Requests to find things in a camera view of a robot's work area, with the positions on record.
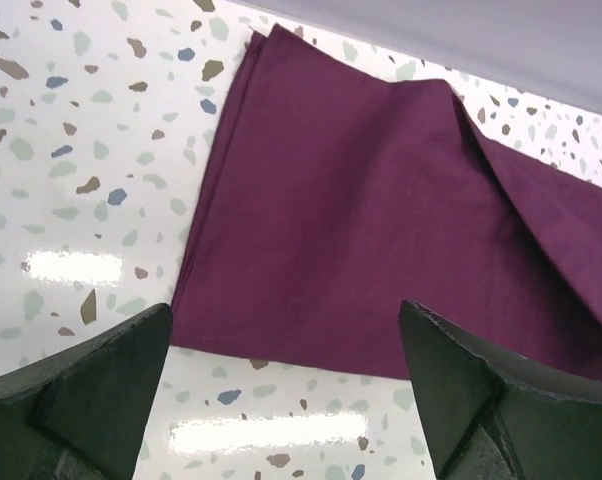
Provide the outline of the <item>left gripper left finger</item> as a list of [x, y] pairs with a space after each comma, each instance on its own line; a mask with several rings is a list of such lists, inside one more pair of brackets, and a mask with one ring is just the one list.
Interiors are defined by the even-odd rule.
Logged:
[[156, 304], [0, 376], [0, 479], [130, 479], [173, 315]]

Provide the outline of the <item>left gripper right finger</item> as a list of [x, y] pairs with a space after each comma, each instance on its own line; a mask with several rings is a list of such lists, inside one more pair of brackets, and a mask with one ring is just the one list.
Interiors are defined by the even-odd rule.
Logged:
[[438, 479], [602, 479], [602, 382], [405, 301], [403, 350]]

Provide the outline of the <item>purple cloth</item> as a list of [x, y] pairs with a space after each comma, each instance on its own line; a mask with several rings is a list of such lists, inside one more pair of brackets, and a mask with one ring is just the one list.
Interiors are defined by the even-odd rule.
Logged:
[[602, 189], [487, 138], [443, 80], [388, 83], [280, 26], [254, 34], [172, 344], [404, 379], [405, 300], [602, 381]]

